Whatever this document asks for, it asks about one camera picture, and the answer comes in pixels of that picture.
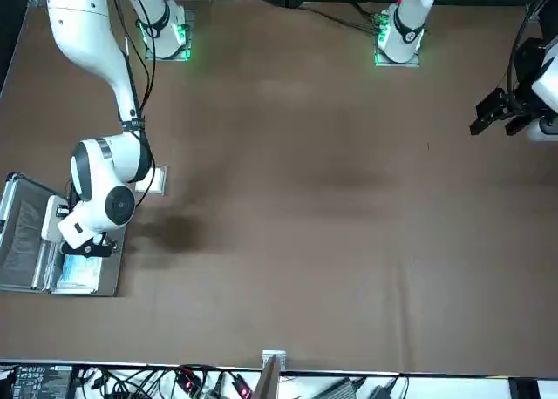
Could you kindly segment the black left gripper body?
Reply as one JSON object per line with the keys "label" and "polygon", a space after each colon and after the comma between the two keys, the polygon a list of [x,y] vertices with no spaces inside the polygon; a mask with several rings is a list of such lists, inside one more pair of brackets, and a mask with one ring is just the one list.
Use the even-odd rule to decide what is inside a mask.
{"label": "black left gripper body", "polygon": [[507,88],[507,114],[539,118],[543,114],[540,99],[532,89],[532,83],[510,84]]}

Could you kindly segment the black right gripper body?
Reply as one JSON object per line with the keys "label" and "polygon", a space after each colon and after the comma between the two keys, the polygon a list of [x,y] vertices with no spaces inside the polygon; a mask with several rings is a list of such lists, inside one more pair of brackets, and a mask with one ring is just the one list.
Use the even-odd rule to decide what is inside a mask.
{"label": "black right gripper body", "polygon": [[64,255],[78,255],[85,258],[108,258],[112,254],[112,245],[106,241],[105,234],[99,234],[77,248],[72,248],[68,242],[63,242],[60,252]]}

